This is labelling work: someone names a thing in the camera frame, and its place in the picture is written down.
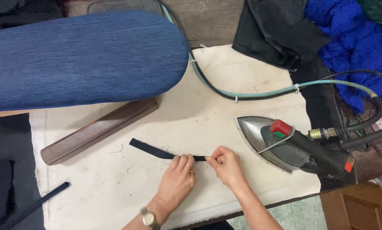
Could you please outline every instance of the wristwatch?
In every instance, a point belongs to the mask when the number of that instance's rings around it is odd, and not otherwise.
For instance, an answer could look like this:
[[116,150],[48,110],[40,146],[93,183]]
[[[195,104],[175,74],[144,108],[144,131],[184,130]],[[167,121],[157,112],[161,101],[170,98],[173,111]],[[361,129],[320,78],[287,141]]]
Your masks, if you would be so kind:
[[150,227],[151,230],[160,230],[161,226],[157,223],[153,212],[150,212],[146,209],[146,207],[143,207],[140,210],[140,214],[143,217],[143,223],[145,226]]

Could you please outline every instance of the watch face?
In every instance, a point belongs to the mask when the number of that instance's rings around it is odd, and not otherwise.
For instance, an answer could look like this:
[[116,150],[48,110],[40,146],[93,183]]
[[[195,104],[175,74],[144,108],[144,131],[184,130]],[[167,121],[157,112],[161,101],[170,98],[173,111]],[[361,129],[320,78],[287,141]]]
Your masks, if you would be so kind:
[[150,225],[153,224],[153,222],[154,222],[154,215],[153,215],[153,213],[147,212],[143,216],[143,223],[144,223],[144,225],[150,226]]

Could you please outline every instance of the white canvas cloth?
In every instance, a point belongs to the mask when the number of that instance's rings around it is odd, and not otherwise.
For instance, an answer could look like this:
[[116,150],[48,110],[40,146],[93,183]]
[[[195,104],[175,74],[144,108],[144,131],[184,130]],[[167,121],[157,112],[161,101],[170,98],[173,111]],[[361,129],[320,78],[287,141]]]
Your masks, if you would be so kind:
[[[209,80],[223,90],[268,92],[292,85],[287,70],[242,55],[230,45],[194,50],[194,55]],[[44,195],[64,181],[71,183],[43,205],[46,230],[121,229],[148,203],[171,160],[129,146],[132,138],[173,154],[211,155],[219,145],[233,149],[240,154],[250,185],[265,205],[320,191],[316,175],[301,170],[288,175],[266,164],[252,152],[235,123],[236,116],[262,115],[282,119],[307,133],[310,121],[301,94],[236,103],[205,86],[188,65],[183,79],[158,101],[157,111],[54,166],[43,162],[42,148],[123,103],[30,114],[39,191]],[[206,162],[195,166],[195,174],[194,189],[163,229],[240,211],[235,196]]]

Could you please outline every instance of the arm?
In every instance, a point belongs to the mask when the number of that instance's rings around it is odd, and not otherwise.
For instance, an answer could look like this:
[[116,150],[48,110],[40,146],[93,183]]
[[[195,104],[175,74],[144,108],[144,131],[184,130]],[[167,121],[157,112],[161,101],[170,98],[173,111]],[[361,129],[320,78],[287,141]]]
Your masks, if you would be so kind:
[[283,230],[249,186],[238,154],[219,146],[211,157],[205,158],[219,179],[235,194],[251,230]]
[[[175,156],[161,178],[157,194],[147,204],[148,211],[155,214],[157,223],[162,226],[172,212],[191,192],[195,184],[194,157],[191,154]],[[122,230],[150,230],[137,214]]]

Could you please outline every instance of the hand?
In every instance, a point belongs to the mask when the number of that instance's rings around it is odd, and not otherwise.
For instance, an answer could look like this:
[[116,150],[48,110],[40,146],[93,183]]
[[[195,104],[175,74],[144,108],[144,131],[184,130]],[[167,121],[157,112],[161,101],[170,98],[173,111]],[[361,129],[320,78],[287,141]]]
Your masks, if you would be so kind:
[[194,157],[191,154],[175,156],[161,178],[153,200],[171,214],[185,200],[194,185]]
[[239,188],[249,186],[240,164],[239,155],[231,149],[219,146],[211,157],[205,157],[217,173],[217,177],[235,193]]

